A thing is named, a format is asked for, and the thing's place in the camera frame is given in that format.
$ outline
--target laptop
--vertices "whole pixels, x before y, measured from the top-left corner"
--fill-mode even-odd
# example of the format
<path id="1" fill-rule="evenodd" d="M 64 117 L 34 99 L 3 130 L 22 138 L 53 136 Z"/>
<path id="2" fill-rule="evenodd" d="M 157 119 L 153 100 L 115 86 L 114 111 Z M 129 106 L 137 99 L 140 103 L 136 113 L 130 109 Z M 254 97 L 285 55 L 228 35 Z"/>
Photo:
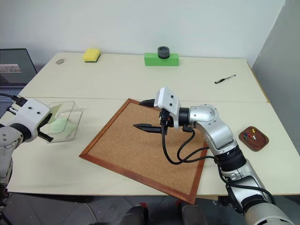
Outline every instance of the laptop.
<path id="1" fill-rule="evenodd" d="M 26 48 L 0 49 L 0 93 L 17 96 L 36 74 Z M 0 117 L 12 103 L 0 96 Z"/>

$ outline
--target black marker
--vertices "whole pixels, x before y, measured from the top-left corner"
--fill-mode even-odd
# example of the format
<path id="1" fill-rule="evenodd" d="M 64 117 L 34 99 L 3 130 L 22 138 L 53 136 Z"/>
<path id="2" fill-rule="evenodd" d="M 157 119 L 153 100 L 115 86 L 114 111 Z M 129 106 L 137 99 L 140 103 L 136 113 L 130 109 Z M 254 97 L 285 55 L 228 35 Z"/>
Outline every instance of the black marker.
<path id="1" fill-rule="evenodd" d="M 221 79 L 221 80 L 215 81 L 215 83 L 221 83 L 221 82 L 223 82 L 224 80 L 229 79 L 230 77 L 234 77 L 234 76 L 236 76 L 236 74 L 235 74 L 235 75 L 232 75 L 232 76 L 229 76 L 229 77 L 227 77 L 227 78 L 223 78 L 223 79 Z"/>

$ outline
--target white table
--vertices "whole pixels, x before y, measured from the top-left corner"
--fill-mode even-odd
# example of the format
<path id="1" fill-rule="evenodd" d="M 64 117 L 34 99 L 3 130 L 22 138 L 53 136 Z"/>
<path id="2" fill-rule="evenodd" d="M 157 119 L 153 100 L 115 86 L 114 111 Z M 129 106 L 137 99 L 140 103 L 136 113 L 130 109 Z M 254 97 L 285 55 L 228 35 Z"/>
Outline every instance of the white table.
<path id="1" fill-rule="evenodd" d="M 101 54 L 96 63 L 85 63 L 82 56 L 56 54 L 21 95 L 144 100 L 168 86 L 186 101 L 267 102 L 245 59 L 180 57 L 178 67 L 146 67 L 142 55 Z M 59 59 L 65 62 L 56 64 Z"/>
<path id="2" fill-rule="evenodd" d="M 14 171 L 10 192 L 67 195 L 164 195 L 151 187 L 104 169 L 79 158 L 98 131 L 114 115 L 124 100 L 38 98 L 48 104 L 75 101 L 83 109 L 74 140 L 46 143 L 37 138 L 24 143 L 13 153 Z M 183 101 L 183 107 L 204 102 Z M 273 194 L 300 193 L 300 157 L 269 103 L 205 102 L 218 108 L 221 119 L 228 124 L 255 171 Z M 13 115 L 6 113 L 5 124 Z M 265 133 L 270 142 L 259 152 L 253 152 L 238 134 L 248 126 Z M 198 195 L 226 195 L 217 167 L 212 160 L 204 164 Z"/>

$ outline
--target cork board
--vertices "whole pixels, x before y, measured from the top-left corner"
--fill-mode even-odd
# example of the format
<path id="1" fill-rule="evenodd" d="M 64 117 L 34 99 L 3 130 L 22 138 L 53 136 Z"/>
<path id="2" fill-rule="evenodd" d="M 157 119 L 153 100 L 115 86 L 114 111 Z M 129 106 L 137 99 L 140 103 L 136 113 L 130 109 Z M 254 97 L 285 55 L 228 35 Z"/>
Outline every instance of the cork board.
<path id="1" fill-rule="evenodd" d="M 172 165 L 162 149 L 161 134 L 147 133 L 133 126 L 149 123 L 159 126 L 159 111 L 140 106 L 128 99 L 108 121 L 79 157 L 122 174 L 166 194 L 195 203 L 204 160 Z M 195 130 L 195 138 L 181 151 L 181 158 L 203 147 L 203 135 Z M 177 149 L 191 133 L 169 128 L 166 146 L 173 161 Z M 206 155 L 202 150 L 191 159 Z"/>

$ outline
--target wooden frame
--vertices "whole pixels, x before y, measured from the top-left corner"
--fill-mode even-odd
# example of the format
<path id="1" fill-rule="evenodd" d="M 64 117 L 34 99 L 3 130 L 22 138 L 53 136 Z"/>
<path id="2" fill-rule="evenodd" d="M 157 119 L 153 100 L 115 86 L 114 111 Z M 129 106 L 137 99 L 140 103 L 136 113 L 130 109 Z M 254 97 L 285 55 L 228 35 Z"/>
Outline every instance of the wooden frame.
<path id="1" fill-rule="evenodd" d="M 200 182 L 200 177 L 201 177 L 201 173 L 202 173 L 202 169 L 203 169 L 203 165 L 204 165 L 204 160 L 198 161 L 195 177 L 194 177 L 194 180 L 193 180 L 193 185 L 192 185 L 192 188 L 190 190 L 190 194 L 188 195 L 188 194 L 183 193 L 181 191 L 178 191 L 174 188 L 171 188 L 169 186 L 166 186 L 164 184 L 156 182 L 152 179 L 144 177 L 144 176 L 142 176 L 138 173 L 130 171 L 126 168 L 120 167 L 120 166 L 115 165 L 111 162 L 107 162 L 107 161 L 105 161 L 101 158 L 98 158 L 98 157 L 95 157 L 95 156 L 89 154 L 89 151 L 95 146 L 95 144 L 99 141 L 99 139 L 103 136 L 103 134 L 115 122 L 115 120 L 121 115 L 121 113 L 126 109 L 126 107 L 130 103 L 139 104 L 139 102 L 136 101 L 136 100 L 128 99 L 122 105 L 122 107 L 114 114 L 114 116 L 108 121 L 108 123 L 101 129 L 101 131 L 95 136 L 95 138 L 90 142 L 90 144 L 84 149 L 84 151 L 80 154 L 79 157 L 81 157 L 83 159 L 86 159 L 90 162 L 93 162 L 97 165 L 100 165 L 100 166 L 102 166 L 106 169 L 114 171 L 116 173 L 119 173 L 121 175 L 129 177 L 129 178 L 131 178 L 133 180 L 136 180 L 140 183 L 148 185 L 148 186 L 150 186 L 152 188 L 155 188 L 159 191 L 162 191 L 166 194 L 169 194 L 169 195 L 172 195 L 176 198 L 182 199 L 182 200 L 184 200 L 188 203 L 192 203 L 192 204 L 195 203 L 195 198 L 196 198 L 196 194 L 197 194 L 197 190 L 198 190 L 198 186 L 199 186 L 199 182 Z M 207 153 L 207 150 L 202 150 L 201 151 L 201 157 L 205 156 L 206 153 Z"/>

